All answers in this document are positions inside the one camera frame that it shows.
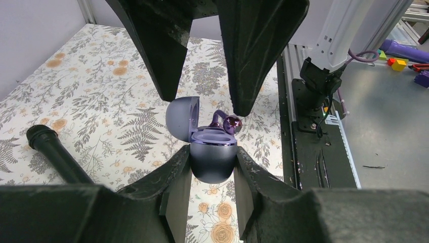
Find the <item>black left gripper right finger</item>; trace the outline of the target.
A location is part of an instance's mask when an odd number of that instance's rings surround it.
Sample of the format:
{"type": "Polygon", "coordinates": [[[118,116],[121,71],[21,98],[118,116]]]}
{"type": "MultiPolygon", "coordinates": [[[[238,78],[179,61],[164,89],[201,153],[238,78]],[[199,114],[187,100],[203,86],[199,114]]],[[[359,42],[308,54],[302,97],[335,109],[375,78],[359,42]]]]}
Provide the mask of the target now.
{"type": "Polygon", "coordinates": [[[244,242],[428,242],[428,194],[415,190],[297,190],[238,147],[234,169],[244,242]]]}

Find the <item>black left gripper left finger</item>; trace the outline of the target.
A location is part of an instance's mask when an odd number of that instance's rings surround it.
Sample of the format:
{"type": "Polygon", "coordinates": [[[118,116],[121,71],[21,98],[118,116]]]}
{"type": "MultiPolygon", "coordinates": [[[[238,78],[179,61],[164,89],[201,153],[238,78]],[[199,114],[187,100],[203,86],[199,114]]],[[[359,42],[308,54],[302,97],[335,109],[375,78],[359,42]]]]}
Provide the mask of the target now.
{"type": "Polygon", "coordinates": [[[1,187],[1,242],[184,242],[190,146],[114,192],[103,185],[1,187]]]}

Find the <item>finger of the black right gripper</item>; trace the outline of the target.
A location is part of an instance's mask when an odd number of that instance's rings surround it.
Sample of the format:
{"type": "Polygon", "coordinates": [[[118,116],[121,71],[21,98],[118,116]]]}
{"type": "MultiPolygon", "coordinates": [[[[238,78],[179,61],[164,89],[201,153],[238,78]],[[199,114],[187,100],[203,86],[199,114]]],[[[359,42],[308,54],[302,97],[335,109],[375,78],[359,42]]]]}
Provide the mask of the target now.
{"type": "Polygon", "coordinates": [[[163,101],[175,99],[193,20],[189,1],[107,1],[128,31],[163,101]]]}
{"type": "Polygon", "coordinates": [[[217,1],[233,111],[248,116],[272,66],[293,37],[307,0],[217,1]]]}

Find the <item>purple earbud charging case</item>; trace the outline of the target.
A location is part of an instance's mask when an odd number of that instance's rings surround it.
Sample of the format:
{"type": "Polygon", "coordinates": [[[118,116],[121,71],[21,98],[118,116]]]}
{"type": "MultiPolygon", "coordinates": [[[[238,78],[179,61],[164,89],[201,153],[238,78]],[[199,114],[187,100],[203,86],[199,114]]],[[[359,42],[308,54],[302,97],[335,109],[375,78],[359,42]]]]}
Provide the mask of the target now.
{"type": "Polygon", "coordinates": [[[178,98],[166,109],[166,127],[173,137],[190,144],[193,175],[204,183],[222,183],[234,169],[238,147],[236,134],[227,134],[222,128],[200,126],[199,111],[199,97],[178,98]]]}

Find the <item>purple wireless earbud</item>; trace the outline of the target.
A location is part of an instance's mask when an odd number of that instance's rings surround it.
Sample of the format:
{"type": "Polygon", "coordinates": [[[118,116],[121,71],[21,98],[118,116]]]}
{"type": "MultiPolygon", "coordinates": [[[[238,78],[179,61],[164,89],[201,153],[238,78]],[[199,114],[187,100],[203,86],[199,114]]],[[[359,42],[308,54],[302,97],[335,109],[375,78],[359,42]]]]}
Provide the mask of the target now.
{"type": "Polygon", "coordinates": [[[227,134],[238,134],[242,129],[242,120],[235,115],[228,115],[218,109],[213,113],[209,127],[222,128],[227,134]]]}

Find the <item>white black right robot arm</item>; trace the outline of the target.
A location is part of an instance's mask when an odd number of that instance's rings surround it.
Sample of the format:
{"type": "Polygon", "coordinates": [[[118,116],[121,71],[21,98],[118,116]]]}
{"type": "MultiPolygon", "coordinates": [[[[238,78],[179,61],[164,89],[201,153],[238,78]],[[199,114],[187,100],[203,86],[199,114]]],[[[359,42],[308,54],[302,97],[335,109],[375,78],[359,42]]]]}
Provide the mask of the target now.
{"type": "Polygon", "coordinates": [[[321,1],[109,1],[128,31],[159,97],[176,97],[194,20],[218,16],[233,110],[248,116],[260,88],[303,25],[316,37],[300,76],[310,108],[336,91],[348,51],[377,50],[411,1],[333,1],[324,20],[309,9],[321,1]]]}

